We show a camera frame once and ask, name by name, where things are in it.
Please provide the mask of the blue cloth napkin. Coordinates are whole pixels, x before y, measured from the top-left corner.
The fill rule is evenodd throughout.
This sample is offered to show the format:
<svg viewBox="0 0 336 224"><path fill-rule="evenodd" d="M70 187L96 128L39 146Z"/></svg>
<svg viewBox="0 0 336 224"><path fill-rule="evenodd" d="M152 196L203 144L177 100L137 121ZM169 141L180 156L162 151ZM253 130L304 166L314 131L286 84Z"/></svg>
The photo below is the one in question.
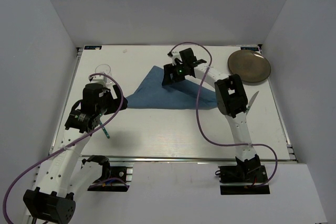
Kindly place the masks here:
<svg viewBox="0 0 336 224"><path fill-rule="evenodd" d="M199 85L189 80L162 86L164 70L153 66L133 94L129 109L194 110Z"/></svg>

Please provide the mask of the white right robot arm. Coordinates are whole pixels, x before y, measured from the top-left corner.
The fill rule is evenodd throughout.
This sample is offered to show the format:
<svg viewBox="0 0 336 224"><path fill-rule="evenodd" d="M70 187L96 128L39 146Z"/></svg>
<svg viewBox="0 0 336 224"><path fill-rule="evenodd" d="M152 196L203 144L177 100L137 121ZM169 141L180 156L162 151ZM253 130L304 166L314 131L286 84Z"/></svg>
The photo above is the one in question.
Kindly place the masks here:
<svg viewBox="0 0 336 224"><path fill-rule="evenodd" d="M229 76L212 68L210 62L197 59L191 48L179 52L170 51L167 55L171 63L164 65L163 86L182 82L186 76L192 76L215 90L217 107L230 126L234 140L231 146L236 150L237 164L229 168L225 179L233 182L256 182L261 162L247 126L248 99L240 76Z"/></svg>

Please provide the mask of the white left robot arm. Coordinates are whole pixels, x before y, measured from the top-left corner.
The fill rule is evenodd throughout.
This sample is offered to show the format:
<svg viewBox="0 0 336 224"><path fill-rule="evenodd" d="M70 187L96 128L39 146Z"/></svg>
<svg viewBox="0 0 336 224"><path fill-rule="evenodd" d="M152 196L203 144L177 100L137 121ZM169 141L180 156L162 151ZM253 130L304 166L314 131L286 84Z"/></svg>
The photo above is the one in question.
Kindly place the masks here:
<svg viewBox="0 0 336 224"><path fill-rule="evenodd" d="M23 201L31 216L52 223L69 223L76 209L76 200L91 186L110 178L108 159L92 155L82 161L83 167L74 173L81 153L92 132L101 126L101 117L116 115L127 108L120 87L111 89L101 83L89 83L82 91L81 100L71 108L65 122L60 153L51 159L51 165L34 190L26 190Z"/></svg>

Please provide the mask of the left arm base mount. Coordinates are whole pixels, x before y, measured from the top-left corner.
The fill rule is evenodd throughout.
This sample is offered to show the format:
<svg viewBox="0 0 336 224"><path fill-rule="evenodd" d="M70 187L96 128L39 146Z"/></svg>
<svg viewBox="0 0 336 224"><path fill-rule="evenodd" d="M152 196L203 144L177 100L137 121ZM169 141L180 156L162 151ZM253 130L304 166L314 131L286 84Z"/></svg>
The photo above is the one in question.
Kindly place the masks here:
<svg viewBox="0 0 336 224"><path fill-rule="evenodd" d="M100 192L127 192L132 180L133 168L111 164L107 157L94 156L83 159L81 168L87 162L98 163L101 167L101 176L96 179L88 188L88 191Z"/></svg>

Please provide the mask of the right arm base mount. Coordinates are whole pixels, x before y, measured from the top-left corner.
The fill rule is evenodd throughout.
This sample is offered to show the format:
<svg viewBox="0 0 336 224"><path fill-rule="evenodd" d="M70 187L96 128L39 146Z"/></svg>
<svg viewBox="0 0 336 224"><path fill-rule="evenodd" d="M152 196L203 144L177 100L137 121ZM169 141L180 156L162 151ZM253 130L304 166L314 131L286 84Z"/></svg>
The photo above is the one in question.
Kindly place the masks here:
<svg viewBox="0 0 336 224"><path fill-rule="evenodd" d="M219 178L221 195L269 195L267 172L264 166L245 175L238 166L219 166L215 172Z"/></svg>

